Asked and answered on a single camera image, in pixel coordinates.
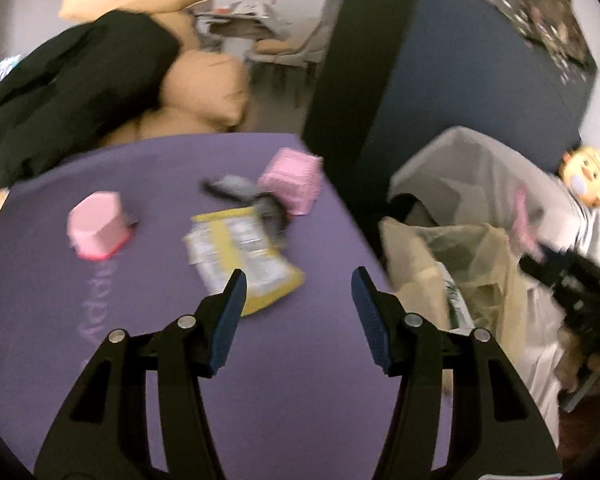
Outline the dining table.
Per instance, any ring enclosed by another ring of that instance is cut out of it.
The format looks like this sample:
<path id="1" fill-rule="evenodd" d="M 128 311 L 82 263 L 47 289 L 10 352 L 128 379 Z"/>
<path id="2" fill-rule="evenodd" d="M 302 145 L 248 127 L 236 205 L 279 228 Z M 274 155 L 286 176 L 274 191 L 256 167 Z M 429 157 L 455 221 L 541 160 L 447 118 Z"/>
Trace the dining table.
<path id="1" fill-rule="evenodd" d="M 195 11 L 197 20 L 206 21 L 213 35 L 242 39 L 286 40 L 290 23 L 266 3 L 238 1 L 210 11 Z"/>

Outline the glass aquarium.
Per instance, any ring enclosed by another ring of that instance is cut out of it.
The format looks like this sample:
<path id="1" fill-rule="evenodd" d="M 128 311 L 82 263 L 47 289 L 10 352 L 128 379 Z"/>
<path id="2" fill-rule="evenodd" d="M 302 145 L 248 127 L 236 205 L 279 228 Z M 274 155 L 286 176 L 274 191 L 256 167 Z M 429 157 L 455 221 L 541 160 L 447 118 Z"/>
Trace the glass aquarium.
<path id="1" fill-rule="evenodd" d="M 517 32 L 539 44 L 568 75 L 579 67 L 587 75 L 597 70 L 571 0 L 488 0 L 505 15 Z"/>

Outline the yellow duck plush toy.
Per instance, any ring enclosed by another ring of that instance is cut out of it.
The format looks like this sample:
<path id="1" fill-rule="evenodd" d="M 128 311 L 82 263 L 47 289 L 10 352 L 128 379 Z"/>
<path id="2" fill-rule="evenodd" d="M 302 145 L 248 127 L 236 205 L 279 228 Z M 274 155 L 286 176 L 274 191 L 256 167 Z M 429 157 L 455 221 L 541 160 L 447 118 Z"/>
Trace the yellow duck plush toy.
<path id="1" fill-rule="evenodd" d="M 588 208 L 600 208 L 600 151 L 580 146 L 562 155 L 558 174 L 562 183 Z"/>

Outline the grey dining chair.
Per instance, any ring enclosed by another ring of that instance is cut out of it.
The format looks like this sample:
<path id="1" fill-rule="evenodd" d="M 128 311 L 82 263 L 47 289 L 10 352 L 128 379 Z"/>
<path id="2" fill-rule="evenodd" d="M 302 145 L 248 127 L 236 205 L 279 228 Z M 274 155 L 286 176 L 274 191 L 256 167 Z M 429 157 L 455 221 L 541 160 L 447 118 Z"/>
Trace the grey dining chair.
<path id="1" fill-rule="evenodd" d="M 300 105 L 301 92 L 313 78 L 323 61 L 328 47 L 332 26 L 319 18 L 307 18 L 289 26 L 285 39 L 258 40 L 246 54 L 246 61 L 253 67 L 273 67 L 273 80 L 279 88 L 286 88 L 287 76 L 294 73 L 298 82 L 294 89 L 294 106 Z"/>

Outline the purple table mat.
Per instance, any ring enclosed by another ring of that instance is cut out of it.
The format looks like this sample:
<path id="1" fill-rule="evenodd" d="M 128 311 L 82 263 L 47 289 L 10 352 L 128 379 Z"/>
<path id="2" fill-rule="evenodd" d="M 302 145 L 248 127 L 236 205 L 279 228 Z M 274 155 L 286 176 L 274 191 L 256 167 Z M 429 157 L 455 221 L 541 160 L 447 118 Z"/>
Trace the purple table mat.
<path id="1" fill-rule="evenodd" d="M 105 148 L 17 186 L 0 212 L 0 436 L 32 467 L 62 402 L 110 330 L 161 330 L 206 288 L 184 235 L 217 211 L 200 184 L 254 179 L 292 134 L 184 134 Z M 69 211 L 120 194 L 131 238 L 110 258 L 79 258 Z M 228 360 L 201 385 L 215 447 L 231 479 L 368 479 L 399 383 L 375 365 L 351 298 L 365 266 L 385 273 L 336 192 L 323 183 L 292 220 L 285 256 L 306 278 L 238 327 Z"/>

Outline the pink plastic basket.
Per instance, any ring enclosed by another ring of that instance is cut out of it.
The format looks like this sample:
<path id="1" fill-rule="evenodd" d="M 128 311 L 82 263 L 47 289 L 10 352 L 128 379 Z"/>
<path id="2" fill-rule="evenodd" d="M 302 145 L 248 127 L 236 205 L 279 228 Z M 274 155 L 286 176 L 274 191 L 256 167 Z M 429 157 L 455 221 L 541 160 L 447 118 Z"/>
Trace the pink plastic basket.
<path id="1" fill-rule="evenodd" d="M 320 194 L 323 159 L 280 148 L 265 167 L 258 185 L 273 193 L 293 216 L 306 216 Z"/>

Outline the dark grey crumpled wrapper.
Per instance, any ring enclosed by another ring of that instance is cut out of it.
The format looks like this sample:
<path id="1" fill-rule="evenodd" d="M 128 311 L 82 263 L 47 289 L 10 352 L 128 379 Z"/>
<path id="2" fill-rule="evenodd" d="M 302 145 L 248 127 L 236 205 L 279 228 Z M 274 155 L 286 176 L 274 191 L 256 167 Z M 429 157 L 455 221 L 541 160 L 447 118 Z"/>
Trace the dark grey crumpled wrapper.
<path id="1" fill-rule="evenodd" d="M 286 235 L 290 223 L 286 206 L 273 193 L 263 191 L 251 180 L 226 174 L 202 180 L 201 188 L 212 196 L 253 208 L 270 237 Z"/>

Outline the black jacket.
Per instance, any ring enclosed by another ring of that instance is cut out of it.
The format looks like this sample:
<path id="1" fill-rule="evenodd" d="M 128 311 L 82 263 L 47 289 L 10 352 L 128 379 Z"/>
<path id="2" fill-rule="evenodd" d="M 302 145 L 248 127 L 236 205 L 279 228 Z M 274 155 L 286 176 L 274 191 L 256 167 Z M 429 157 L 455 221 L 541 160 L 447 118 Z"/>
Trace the black jacket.
<path id="1" fill-rule="evenodd" d="M 148 15 L 119 10 L 41 44 L 0 81 L 0 190 L 156 107 L 180 50 Z"/>

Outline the beige plastic trash bag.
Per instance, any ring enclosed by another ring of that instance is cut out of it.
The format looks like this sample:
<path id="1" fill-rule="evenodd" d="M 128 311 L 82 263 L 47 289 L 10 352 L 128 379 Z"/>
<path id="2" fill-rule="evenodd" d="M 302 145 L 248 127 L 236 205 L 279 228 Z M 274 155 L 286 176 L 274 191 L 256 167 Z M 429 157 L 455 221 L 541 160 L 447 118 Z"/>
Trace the beige plastic trash bag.
<path id="1" fill-rule="evenodd" d="M 524 354 L 527 296 L 504 230 L 488 224 L 379 226 L 391 286 L 440 330 L 485 328 L 512 362 Z"/>

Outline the yellow white snack bag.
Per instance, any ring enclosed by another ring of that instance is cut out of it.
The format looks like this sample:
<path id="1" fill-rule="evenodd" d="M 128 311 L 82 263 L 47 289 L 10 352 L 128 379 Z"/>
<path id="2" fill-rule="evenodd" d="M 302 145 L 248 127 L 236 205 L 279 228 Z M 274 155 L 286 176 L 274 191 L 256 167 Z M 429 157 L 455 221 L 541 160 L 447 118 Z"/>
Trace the yellow white snack bag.
<path id="1" fill-rule="evenodd" d="M 304 283 L 303 272 L 274 246 L 251 207 L 196 214 L 183 242 L 210 294 L 222 292 L 234 270 L 246 274 L 242 316 L 271 307 Z"/>

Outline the navy cloth covered cabinet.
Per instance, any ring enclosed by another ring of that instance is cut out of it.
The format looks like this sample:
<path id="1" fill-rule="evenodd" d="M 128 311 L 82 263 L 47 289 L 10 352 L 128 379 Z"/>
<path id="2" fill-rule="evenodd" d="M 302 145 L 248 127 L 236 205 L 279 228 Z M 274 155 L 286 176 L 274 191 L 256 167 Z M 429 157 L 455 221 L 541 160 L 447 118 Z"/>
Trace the navy cloth covered cabinet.
<path id="1" fill-rule="evenodd" d="M 486 0 L 342 0 L 302 138 L 366 237 L 392 175 L 464 126 L 553 170 L 597 67 L 559 67 Z"/>

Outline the pink cupcake liner cup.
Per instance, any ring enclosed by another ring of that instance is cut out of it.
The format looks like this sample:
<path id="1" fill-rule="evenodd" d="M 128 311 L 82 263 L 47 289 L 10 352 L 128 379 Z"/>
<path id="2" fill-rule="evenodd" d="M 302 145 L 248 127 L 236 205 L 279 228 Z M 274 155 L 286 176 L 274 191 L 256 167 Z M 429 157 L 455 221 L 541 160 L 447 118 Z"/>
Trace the pink cupcake liner cup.
<path id="1" fill-rule="evenodd" d="M 92 193 L 69 211 L 67 235 L 70 246 L 81 259 L 108 259 L 131 238 L 131 234 L 117 192 Z"/>

